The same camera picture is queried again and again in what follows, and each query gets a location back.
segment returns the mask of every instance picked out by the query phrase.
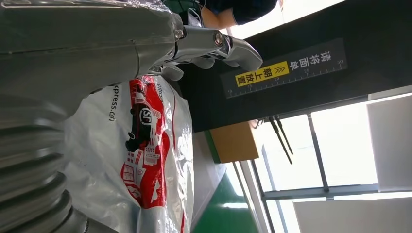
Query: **brown cardboard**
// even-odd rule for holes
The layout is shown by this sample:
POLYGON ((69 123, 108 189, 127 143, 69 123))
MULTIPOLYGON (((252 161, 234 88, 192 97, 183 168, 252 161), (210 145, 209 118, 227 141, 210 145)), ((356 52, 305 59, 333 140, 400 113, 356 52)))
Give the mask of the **brown cardboard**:
POLYGON ((221 163, 256 159, 261 151, 257 120, 210 130, 221 163))

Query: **bolt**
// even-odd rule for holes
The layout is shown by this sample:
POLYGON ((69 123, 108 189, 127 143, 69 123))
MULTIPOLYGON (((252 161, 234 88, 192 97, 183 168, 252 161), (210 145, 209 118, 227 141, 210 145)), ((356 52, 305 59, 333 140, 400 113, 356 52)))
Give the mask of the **bolt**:
POLYGON ((220 32, 217 32, 215 34, 215 44, 220 46, 220 45, 222 45, 222 43, 223 43, 223 36, 220 32))

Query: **white wall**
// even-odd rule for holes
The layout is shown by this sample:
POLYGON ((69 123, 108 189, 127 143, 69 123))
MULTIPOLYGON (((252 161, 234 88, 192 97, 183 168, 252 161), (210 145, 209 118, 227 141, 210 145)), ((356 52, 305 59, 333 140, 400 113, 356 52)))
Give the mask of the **white wall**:
POLYGON ((301 233, 410 233, 412 198, 294 203, 301 233))
POLYGON ((381 191, 412 190, 412 96, 368 105, 381 191))

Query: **plastic bag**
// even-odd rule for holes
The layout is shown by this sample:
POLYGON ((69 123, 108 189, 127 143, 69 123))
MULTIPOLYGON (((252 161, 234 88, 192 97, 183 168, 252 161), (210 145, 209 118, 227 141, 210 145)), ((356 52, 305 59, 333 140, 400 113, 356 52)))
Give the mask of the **plastic bag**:
POLYGON ((160 76, 83 100, 65 123, 73 206, 120 233, 188 233, 193 210, 189 108, 160 76))

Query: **sign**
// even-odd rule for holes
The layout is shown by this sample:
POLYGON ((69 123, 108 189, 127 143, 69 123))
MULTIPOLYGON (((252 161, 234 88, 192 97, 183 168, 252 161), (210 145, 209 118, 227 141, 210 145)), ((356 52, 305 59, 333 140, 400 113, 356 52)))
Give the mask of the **sign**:
POLYGON ((339 38, 264 61, 256 71, 230 71, 222 74, 221 80, 226 98, 233 98, 346 68, 343 40, 339 38))
POLYGON ((271 66, 260 68, 253 72, 246 72, 236 75, 236 83, 238 87, 249 85, 252 83, 261 82, 264 80, 279 77, 281 75, 289 74, 288 63, 280 62, 271 66))

